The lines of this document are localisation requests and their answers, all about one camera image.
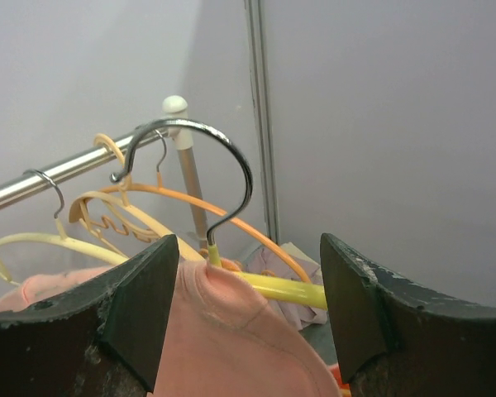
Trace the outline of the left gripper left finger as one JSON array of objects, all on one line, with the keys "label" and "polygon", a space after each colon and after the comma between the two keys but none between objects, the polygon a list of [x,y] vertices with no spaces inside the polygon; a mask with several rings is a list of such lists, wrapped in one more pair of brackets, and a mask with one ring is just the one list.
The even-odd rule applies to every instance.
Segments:
[{"label": "left gripper left finger", "polygon": [[0,396],[153,391],[178,264],[168,235],[62,294],[0,312]]}]

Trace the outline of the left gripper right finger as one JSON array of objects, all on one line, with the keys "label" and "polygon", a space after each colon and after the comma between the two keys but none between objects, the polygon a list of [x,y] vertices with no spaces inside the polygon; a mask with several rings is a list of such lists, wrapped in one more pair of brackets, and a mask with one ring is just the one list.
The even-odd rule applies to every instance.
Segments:
[{"label": "left gripper right finger", "polygon": [[354,396],[496,396],[496,308],[421,286],[329,233],[322,277]]}]

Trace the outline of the pink t shirt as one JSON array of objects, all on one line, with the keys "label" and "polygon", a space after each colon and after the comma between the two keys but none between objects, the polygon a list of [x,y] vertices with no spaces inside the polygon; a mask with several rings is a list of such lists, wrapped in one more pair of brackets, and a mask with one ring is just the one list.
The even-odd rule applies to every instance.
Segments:
[{"label": "pink t shirt", "polygon": [[338,396],[336,378],[251,286],[179,265],[154,396]]}]

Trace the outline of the beige plastic hanger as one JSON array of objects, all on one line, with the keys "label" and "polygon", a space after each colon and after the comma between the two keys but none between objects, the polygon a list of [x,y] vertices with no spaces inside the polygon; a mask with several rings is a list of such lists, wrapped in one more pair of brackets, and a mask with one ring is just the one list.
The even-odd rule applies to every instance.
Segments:
[{"label": "beige plastic hanger", "polygon": [[[91,190],[80,194],[70,205],[68,220],[83,226],[91,235],[120,254],[122,251],[113,245],[105,236],[105,230],[112,230],[123,236],[133,236],[144,243],[152,243],[161,237],[172,235],[173,232],[153,217],[131,204],[127,195],[132,178],[127,176],[116,185],[117,194],[102,190]],[[109,215],[102,215],[96,221],[90,215],[88,204],[98,200],[105,205]]]}]

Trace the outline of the white hanger of grey shirt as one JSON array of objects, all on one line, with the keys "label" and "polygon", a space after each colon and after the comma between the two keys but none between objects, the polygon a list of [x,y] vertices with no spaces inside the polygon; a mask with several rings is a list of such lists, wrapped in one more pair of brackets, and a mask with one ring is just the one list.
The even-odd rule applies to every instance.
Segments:
[{"label": "white hanger of grey shirt", "polygon": [[[60,213],[64,209],[64,195],[62,194],[57,183],[46,173],[40,170],[29,169],[26,170],[23,174],[37,175],[41,180],[45,181],[46,185],[51,186],[57,193],[57,196],[60,201],[60,205],[57,208],[57,210],[54,212],[53,218],[55,220],[55,225],[58,233],[48,234],[41,232],[23,232],[23,233],[12,234],[0,238],[0,247],[12,243],[33,242],[40,244],[48,244],[52,246],[59,246],[61,248],[75,251],[83,255],[90,256],[94,259],[98,259],[100,261],[106,262],[109,265],[120,265],[125,261],[127,261],[127,257],[124,255],[121,255],[114,251],[110,251],[107,248],[70,237],[65,231],[63,223],[60,221],[59,218]],[[9,269],[3,264],[1,259],[0,259],[0,279],[6,281],[10,285],[15,285],[15,286],[19,285],[19,283],[13,279],[12,274],[10,273]]]}]

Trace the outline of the orange hanger of blue shirt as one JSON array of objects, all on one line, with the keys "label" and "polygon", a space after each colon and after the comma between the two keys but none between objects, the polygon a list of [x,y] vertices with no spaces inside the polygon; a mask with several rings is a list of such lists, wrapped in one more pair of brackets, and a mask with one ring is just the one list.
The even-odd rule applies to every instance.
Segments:
[{"label": "orange hanger of blue shirt", "polygon": [[[94,137],[94,144],[102,144],[106,148],[110,150],[111,153],[116,155],[116,158],[123,164],[124,161],[124,155],[122,151],[119,149],[119,147],[116,145],[116,143],[110,138],[109,136],[99,133]],[[177,199],[178,201],[183,201],[192,205],[195,205],[197,208],[203,209],[205,211],[209,211],[211,213],[214,213],[217,216],[224,216],[226,214],[226,211],[223,210],[222,208],[219,208],[205,200],[202,200],[200,198],[191,196],[186,193],[182,193],[177,190],[173,189],[167,189],[166,187],[163,186],[163,181],[162,181],[162,176],[159,171],[156,172],[156,179],[157,179],[157,184],[156,185],[150,185],[150,184],[139,184],[131,181],[127,185],[127,191],[136,191],[136,192],[143,192],[143,193],[150,193],[150,194],[157,194],[157,195],[162,195],[167,198],[172,198],[172,199]],[[242,231],[246,232],[247,234],[251,235],[254,239],[256,239],[258,242],[260,242],[262,245],[266,246],[269,248],[276,256],[278,256],[282,261],[285,262],[286,265],[288,265],[293,272],[299,277],[299,279],[303,282],[306,283],[311,283],[311,279],[306,273],[306,271],[299,265],[299,263],[294,260],[291,255],[289,255],[284,249],[282,249],[280,246],[278,246],[276,243],[271,241],[267,236],[265,236],[263,233],[259,232],[256,230],[254,227],[249,225],[248,223],[240,220],[239,218],[233,218],[230,220],[230,223],[234,224],[236,227],[239,227]]]}]

